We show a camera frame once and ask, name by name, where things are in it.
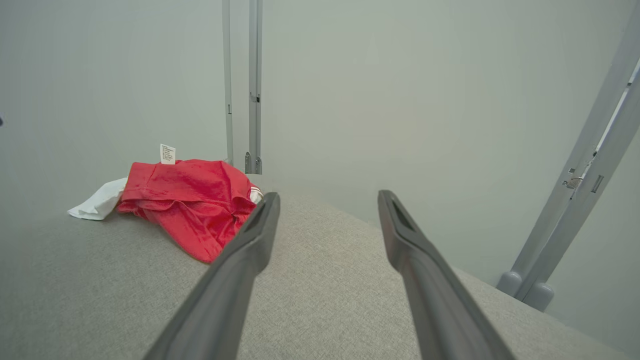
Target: white tag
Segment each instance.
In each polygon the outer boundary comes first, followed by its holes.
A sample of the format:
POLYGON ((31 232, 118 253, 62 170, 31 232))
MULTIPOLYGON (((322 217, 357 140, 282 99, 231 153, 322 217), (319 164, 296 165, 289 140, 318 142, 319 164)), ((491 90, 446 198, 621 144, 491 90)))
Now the white tag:
POLYGON ((167 165, 175 165, 175 148, 160 144, 160 162, 167 165))

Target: white fabric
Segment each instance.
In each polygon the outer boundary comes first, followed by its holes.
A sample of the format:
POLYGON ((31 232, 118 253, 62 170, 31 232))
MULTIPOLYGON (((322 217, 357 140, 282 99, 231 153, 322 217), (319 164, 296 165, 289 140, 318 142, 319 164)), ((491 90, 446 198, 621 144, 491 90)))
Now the white fabric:
POLYGON ((260 191, 260 189, 258 189, 255 186, 251 187, 251 193, 249 194, 249 199, 251 199, 251 201, 253 201, 254 204, 257 204, 260 201, 262 201, 263 197, 264 196, 262 194, 262 191, 260 191))
POLYGON ((118 204, 122 196, 127 178, 110 181, 98 189, 82 204, 68 210, 69 215, 87 220, 103 220, 118 204))

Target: gray couch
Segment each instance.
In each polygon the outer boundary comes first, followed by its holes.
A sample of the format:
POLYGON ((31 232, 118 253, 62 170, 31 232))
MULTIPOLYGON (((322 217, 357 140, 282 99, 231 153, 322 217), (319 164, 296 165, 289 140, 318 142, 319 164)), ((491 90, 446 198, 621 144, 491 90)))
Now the gray couch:
MULTIPOLYGON (((418 359, 380 230, 317 199, 280 195, 238 359, 418 359)), ((158 226, 120 214, 94 222, 61 212, 2 241, 0 260, 1 359, 141 359, 207 269, 158 226)), ((626 359, 457 274, 518 359, 626 359)))

